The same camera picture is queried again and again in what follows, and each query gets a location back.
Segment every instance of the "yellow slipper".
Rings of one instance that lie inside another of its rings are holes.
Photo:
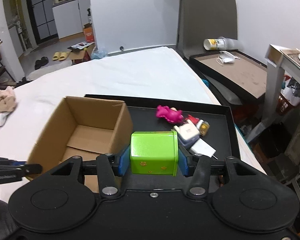
[[[56,53],[53,55],[52,60],[53,60],[53,61],[56,61],[56,60],[58,60],[58,59],[60,58],[60,56],[61,56],[61,53],[60,53],[60,52],[56,52]]]
[[[63,61],[65,59],[67,59],[67,57],[69,56],[69,53],[67,52],[62,52],[59,58],[59,61]]]

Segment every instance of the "green plastic container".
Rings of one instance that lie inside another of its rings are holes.
[[[134,174],[175,176],[178,167],[177,132],[133,133],[130,163]]]

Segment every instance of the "white tablecloth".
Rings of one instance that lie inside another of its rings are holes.
[[[160,98],[219,104],[201,79],[172,49],[161,47],[67,67],[15,89],[18,106],[0,128],[0,157],[27,160],[51,113],[64,96],[85,94]],[[263,171],[237,132],[241,159]],[[0,185],[8,201],[21,185]]]

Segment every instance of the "black slipper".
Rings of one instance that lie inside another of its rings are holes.
[[[37,70],[49,63],[49,59],[47,57],[42,57],[35,62],[34,69]]]

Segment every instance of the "gray pants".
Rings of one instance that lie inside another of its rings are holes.
[[[8,204],[0,200],[0,240],[11,235],[17,226],[12,220],[8,210]]]

